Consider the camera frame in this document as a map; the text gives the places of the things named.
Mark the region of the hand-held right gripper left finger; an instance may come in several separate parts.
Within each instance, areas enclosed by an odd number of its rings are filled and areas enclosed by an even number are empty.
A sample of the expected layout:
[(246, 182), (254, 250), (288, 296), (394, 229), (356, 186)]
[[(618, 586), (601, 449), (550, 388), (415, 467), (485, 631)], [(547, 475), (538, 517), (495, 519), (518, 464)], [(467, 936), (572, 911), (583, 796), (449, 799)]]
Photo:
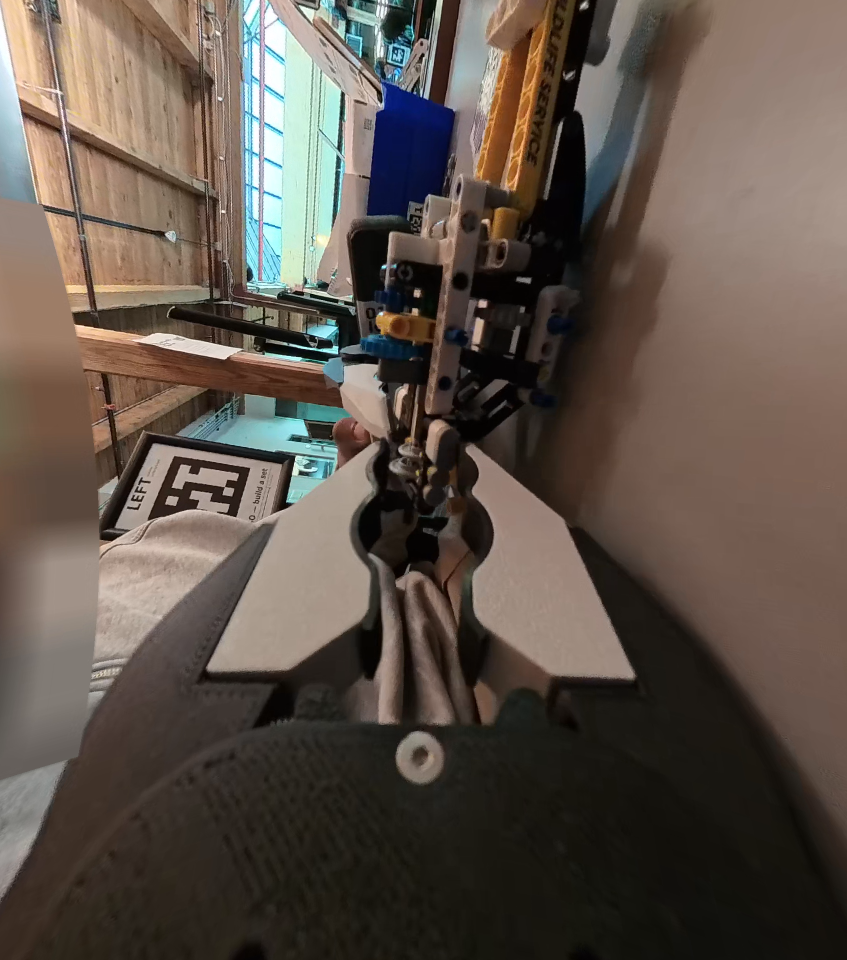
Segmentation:
[(358, 522), (385, 455), (373, 443), (273, 520), (207, 662), (210, 678), (349, 687), (363, 675), (362, 638), (380, 599)]

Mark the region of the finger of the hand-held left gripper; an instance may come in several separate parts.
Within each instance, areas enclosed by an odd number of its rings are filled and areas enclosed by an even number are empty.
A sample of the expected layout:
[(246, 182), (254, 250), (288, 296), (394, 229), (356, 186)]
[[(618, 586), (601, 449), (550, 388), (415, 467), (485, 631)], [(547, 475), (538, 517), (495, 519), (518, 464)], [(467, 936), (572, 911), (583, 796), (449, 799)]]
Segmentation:
[(392, 439), (392, 410), (376, 373), (345, 373), (339, 394), (345, 412), (372, 438)]

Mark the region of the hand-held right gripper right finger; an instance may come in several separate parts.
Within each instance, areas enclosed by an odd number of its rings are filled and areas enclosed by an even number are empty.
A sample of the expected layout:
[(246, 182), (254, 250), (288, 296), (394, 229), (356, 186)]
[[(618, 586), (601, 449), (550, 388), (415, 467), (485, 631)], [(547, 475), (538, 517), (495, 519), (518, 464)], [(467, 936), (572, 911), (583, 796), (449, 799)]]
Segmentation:
[(568, 524), (472, 444), (459, 627), (465, 679), (486, 687), (632, 686), (636, 672)]

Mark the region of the yellow black lego vehicle model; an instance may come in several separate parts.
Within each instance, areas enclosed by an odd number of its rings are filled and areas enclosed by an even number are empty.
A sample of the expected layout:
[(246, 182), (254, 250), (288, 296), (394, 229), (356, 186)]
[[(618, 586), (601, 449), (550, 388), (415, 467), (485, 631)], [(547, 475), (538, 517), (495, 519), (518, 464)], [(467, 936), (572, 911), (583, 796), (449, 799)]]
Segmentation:
[(617, 2), (498, 2), (486, 40), (495, 69), (474, 115), (472, 174), (422, 204), (418, 232), (392, 233), (372, 344), (406, 347), (385, 364), (360, 345), (345, 374), (377, 374), (392, 413), (383, 438), (399, 509), (430, 516), (457, 486), (465, 445), (525, 406), (550, 409), (551, 381), (579, 294), (563, 283), (586, 199), (587, 144), (575, 108), (586, 66), (609, 49)]

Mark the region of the person's left hand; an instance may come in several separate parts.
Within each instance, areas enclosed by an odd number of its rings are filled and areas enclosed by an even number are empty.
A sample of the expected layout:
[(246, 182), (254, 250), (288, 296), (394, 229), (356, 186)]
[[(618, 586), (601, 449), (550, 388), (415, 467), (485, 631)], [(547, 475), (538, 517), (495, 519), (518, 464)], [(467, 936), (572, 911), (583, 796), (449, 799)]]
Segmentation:
[(351, 416), (345, 416), (334, 424), (332, 439), (336, 447), (337, 469), (345, 466), (375, 441), (370, 431)]

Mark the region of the blue plastic box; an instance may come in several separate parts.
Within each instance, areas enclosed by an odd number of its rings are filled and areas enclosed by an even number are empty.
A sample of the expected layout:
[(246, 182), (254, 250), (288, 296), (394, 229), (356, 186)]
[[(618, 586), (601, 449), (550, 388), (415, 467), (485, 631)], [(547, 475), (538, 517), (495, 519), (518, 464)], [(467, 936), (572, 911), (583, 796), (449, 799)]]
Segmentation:
[(404, 216), (441, 195), (455, 124), (452, 109), (384, 81), (374, 119), (367, 215)]

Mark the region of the grey sweatshirt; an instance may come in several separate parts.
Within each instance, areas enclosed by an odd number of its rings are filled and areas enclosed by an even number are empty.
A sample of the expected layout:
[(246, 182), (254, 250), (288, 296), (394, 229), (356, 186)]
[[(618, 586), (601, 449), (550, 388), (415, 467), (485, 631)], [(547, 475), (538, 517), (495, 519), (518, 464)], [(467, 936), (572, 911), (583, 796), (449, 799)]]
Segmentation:
[[(92, 714), (142, 642), (190, 591), (262, 524), (190, 510), (148, 521), (101, 548), (94, 659), (88, 693)], [(456, 541), (448, 574), (433, 563), (397, 576), (388, 563), (400, 545), (371, 549), (380, 589), (382, 646), (372, 679), (346, 691), (345, 715), (358, 722), (473, 724), (478, 706), (457, 651), (461, 586), (445, 592), (473, 558)], [(64, 762), (0, 779), (0, 899), (46, 818)]]

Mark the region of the black framed marker sign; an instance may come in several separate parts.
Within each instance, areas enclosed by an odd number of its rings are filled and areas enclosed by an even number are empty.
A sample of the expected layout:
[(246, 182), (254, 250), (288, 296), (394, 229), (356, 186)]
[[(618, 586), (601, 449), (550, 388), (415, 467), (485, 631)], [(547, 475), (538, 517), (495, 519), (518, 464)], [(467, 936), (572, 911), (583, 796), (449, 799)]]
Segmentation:
[(187, 511), (262, 522), (286, 508), (294, 464), (289, 453), (146, 431), (105, 505), (100, 538)]

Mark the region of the wooden railing beam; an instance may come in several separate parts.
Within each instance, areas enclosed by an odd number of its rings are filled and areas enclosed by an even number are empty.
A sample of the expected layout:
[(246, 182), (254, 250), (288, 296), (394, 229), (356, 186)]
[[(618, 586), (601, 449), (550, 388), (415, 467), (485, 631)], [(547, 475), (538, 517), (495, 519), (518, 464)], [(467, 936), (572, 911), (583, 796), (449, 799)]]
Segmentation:
[(137, 334), (79, 324), (75, 332), (86, 372), (343, 407), (339, 388), (315, 363), (247, 351), (213, 358), (145, 343)]

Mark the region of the white paper sheet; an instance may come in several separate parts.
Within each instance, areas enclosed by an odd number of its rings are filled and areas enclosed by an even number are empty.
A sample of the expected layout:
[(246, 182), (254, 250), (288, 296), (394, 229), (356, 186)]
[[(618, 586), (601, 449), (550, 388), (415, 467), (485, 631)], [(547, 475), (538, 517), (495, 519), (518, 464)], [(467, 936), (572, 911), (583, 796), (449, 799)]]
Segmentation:
[(190, 339), (169, 332), (154, 332), (137, 339), (135, 344), (219, 361), (242, 353), (240, 346)]

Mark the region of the black metal rail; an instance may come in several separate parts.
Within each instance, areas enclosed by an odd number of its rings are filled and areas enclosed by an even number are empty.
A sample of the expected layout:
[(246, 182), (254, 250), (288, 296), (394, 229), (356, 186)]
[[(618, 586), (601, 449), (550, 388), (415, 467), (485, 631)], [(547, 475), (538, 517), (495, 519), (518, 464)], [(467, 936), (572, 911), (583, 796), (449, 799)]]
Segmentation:
[(342, 349), (356, 346), (359, 340), (358, 320), (352, 312), (323, 317), (302, 314), (303, 329), (282, 326), (281, 321), (268, 322), (265, 318), (249, 319), (238, 316), (237, 308), (249, 307), (243, 303), (214, 302), (202, 308), (198, 305), (170, 305), (167, 319), (190, 323), (214, 331), (239, 334), (249, 339), (249, 347), (257, 354), (298, 361), (324, 362)]

